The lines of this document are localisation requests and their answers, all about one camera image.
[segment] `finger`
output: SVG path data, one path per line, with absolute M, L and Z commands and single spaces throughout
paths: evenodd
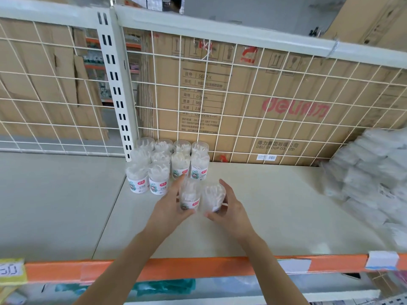
M 222 217 L 214 212 L 206 212 L 205 217 L 217 223 L 220 223 L 222 221 Z
M 182 181 L 185 178 L 185 174 L 180 175 L 170 186 L 168 189 L 168 193 L 174 197 L 177 196 L 178 191 L 180 190 Z
M 236 196 L 233 192 L 233 189 L 230 187 L 229 184 L 227 184 L 224 180 L 219 179 L 219 183 L 221 183 L 221 185 L 223 185 L 223 187 L 226 190 L 226 196 L 228 197 L 227 199 L 227 203 L 230 204 L 230 202 L 233 202 L 236 199 Z
M 195 214 L 195 210 L 194 209 L 189 209 L 189 210 L 185 210 L 182 211 L 181 213 L 181 222 L 183 222 L 184 220 L 186 220 L 188 217 L 190 217 L 192 214 Z

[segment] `forearm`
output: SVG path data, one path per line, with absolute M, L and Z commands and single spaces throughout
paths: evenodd
M 308 305 L 261 237 L 254 233 L 251 238 L 239 243 L 252 264 L 268 305 Z
M 158 237 L 142 231 L 74 305 L 122 305 L 144 265 L 160 245 Z

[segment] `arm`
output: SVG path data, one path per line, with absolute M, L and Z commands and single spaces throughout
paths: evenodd
M 307 300 L 279 265 L 266 242 L 254 231 L 246 210 L 236 199 L 233 189 L 223 180 L 219 182 L 226 189 L 227 208 L 222 209 L 219 214 L 206 213 L 205 216 L 220 224 L 236 238 L 252 264 L 266 303 L 268 305 L 308 305 Z
M 143 231 L 137 234 L 107 270 L 81 295 L 74 305 L 122 305 L 144 265 L 158 246 L 194 210 L 180 211 L 176 197 L 184 176 L 180 176 L 168 193 L 157 201 Z

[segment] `hand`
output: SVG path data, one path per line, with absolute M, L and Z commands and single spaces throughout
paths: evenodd
M 205 217 L 221 225 L 237 241 L 245 241 L 256 232 L 242 203 L 236 199 L 233 189 L 222 179 L 219 180 L 219 183 L 226 189 L 227 208 L 222 206 L 219 214 L 207 212 Z
M 158 237 L 161 242 L 174 232 L 180 223 L 195 213 L 193 209 L 182 211 L 177 204 L 177 194 L 184 178 L 184 174 L 177 178 L 168 192 L 157 201 L 144 228 L 149 236 Z

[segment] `deli logo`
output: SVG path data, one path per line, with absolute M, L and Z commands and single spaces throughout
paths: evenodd
M 252 47 L 252 46 L 245 47 L 245 50 L 243 50 L 240 61 L 254 64 L 254 60 L 256 58 L 257 51 L 258 51 L 257 47 Z
M 279 99 L 272 97 L 263 102 L 262 110 L 270 112 L 274 110 L 277 113 L 283 113 L 288 110 L 291 115 L 307 115 L 312 117 L 325 117 L 331 105 L 325 103 L 309 102 L 304 100 Z

